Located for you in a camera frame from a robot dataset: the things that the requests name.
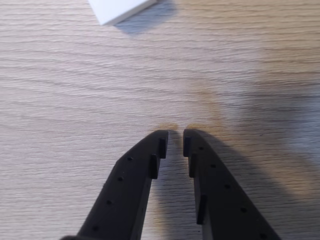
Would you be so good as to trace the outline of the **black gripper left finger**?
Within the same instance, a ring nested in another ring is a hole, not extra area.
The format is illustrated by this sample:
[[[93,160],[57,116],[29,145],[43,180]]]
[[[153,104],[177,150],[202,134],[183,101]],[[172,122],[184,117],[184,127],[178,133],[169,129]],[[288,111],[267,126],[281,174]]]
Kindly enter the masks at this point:
[[[156,130],[119,158],[83,225],[66,240],[139,240],[152,180],[166,158],[169,133]]]

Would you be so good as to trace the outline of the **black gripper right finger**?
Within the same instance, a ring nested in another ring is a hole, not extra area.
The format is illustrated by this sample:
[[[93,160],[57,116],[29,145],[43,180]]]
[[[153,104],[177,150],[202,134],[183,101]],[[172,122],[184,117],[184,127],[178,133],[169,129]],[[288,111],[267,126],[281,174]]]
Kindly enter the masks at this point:
[[[204,240],[280,239],[198,130],[184,130],[183,155]]]

